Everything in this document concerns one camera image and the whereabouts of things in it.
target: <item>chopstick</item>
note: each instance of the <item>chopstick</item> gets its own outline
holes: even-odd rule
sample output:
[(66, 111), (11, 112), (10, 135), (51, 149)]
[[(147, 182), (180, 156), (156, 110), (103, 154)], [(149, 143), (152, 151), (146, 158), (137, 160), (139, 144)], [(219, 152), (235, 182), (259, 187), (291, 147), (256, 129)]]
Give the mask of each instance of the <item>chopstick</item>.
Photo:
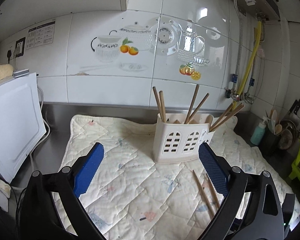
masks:
[(189, 122), (189, 117), (190, 117), (190, 114), (191, 114), (191, 111), (192, 111), (192, 108), (193, 108), (193, 105), (194, 105), (195, 98), (197, 97), (198, 90), (199, 90), (199, 84), (197, 84), (195, 86), (192, 101), (191, 101), (191, 104), (190, 104), (190, 107), (189, 107), (189, 110), (188, 110), (188, 114), (187, 114), (187, 117), (186, 117), (186, 120), (185, 120), (184, 124), (187, 124)]
[(225, 119), (223, 119), (219, 124), (214, 126), (212, 129), (209, 130), (209, 132), (215, 131), (220, 125), (222, 125), (224, 122), (228, 121), (232, 116), (237, 114), (242, 108), (244, 108), (244, 104), (241, 103), (239, 106), (237, 106), (236, 109), (234, 109), (231, 114), (229, 114)]
[(162, 108), (161, 108), (161, 104), (160, 104), (157, 89), (155, 87), (153, 87), (152, 89), (153, 89), (155, 101), (157, 102), (157, 106), (158, 106), (158, 109), (159, 109), (160, 118), (161, 118), (162, 122), (164, 122)]
[(217, 205), (217, 208), (220, 207), (220, 203), (219, 203), (219, 200), (218, 200), (218, 196), (217, 196), (217, 193), (215, 192), (214, 190), (214, 187), (213, 187), (213, 184), (209, 178), (209, 176), (207, 175), (207, 178), (208, 178), (208, 184), (209, 184), (209, 188), (210, 188), (210, 191), (212, 192), (212, 197), (214, 198), (214, 201), (216, 202), (216, 205)]
[(212, 130), (217, 124), (218, 122), (221, 121), (222, 118), (224, 118), (226, 116), (226, 114), (228, 114), (228, 112), (231, 110), (233, 106), (233, 103), (231, 103), (228, 108), (222, 113), (222, 115), (218, 118), (218, 120), (216, 120), (216, 122), (212, 125), (212, 127), (210, 127), (210, 130)]
[(162, 111), (162, 117), (163, 117), (163, 122), (167, 122), (166, 118), (166, 107), (164, 106), (164, 99), (163, 99), (163, 91), (159, 91), (159, 97), (160, 97), (160, 102), (161, 102), (161, 111)]
[(210, 211), (210, 218), (212, 219), (212, 218), (214, 217), (214, 211), (213, 211), (213, 209), (212, 209), (212, 206), (211, 206), (211, 204), (210, 204), (210, 201), (209, 201), (209, 199), (208, 199), (206, 193), (204, 192), (203, 187), (201, 186), (201, 183), (200, 183), (200, 181), (199, 181), (199, 179), (198, 179), (197, 174), (195, 174), (194, 170), (192, 170), (192, 172), (193, 172), (194, 179), (195, 179), (195, 181), (196, 181), (196, 183), (197, 183), (197, 185), (198, 185), (198, 187), (199, 187), (199, 191), (200, 191), (200, 193), (201, 193), (201, 195), (202, 195), (202, 197), (203, 197), (203, 200), (204, 200), (205, 203), (207, 204), (207, 207), (208, 207), (208, 209), (209, 209), (209, 211)]
[(200, 107), (203, 105), (203, 103), (207, 100), (208, 96), (209, 96), (209, 93), (207, 93), (205, 95), (205, 97), (201, 100), (200, 104), (198, 104), (197, 108), (190, 115), (188, 123), (191, 121), (191, 119), (194, 117), (195, 113), (200, 109)]

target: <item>quilted mat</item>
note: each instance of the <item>quilted mat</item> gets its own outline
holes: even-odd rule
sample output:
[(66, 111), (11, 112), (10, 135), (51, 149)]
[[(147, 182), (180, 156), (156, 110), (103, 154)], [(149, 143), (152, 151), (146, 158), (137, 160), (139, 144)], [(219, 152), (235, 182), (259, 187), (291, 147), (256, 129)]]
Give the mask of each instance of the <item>quilted mat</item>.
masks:
[[(237, 118), (230, 118), (215, 132), (210, 146), (231, 166), (247, 173), (268, 170), (280, 202), (291, 188), (262, 157), (233, 131)], [(103, 144), (105, 155), (87, 192), (80, 201), (106, 239), (197, 239), (210, 222), (192, 170), (195, 170), (215, 212), (216, 203), (205, 178), (200, 160), (177, 164), (157, 164), (151, 156), (155, 124), (137, 124), (120, 118), (75, 115), (70, 123), (71, 136), (60, 168), (72, 166), (96, 142)], [(66, 230), (74, 233), (60, 197), (54, 200)], [(218, 194), (219, 201), (223, 196)], [(249, 194), (245, 194), (237, 218), (242, 218)], [(292, 221), (300, 214), (296, 201)]]

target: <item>soap dispenser bottle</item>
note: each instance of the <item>soap dispenser bottle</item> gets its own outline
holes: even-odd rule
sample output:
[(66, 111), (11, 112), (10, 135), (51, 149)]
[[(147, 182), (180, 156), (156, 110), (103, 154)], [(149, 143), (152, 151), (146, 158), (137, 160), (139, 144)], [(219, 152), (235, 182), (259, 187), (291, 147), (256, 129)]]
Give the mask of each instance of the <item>soap dispenser bottle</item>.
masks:
[(259, 145), (263, 135), (266, 132), (266, 123), (268, 122), (267, 117), (263, 117), (263, 121), (259, 123), (259, 125), (255, 128), (253, 135), (250, 138), (250, 142), (254, 145)]

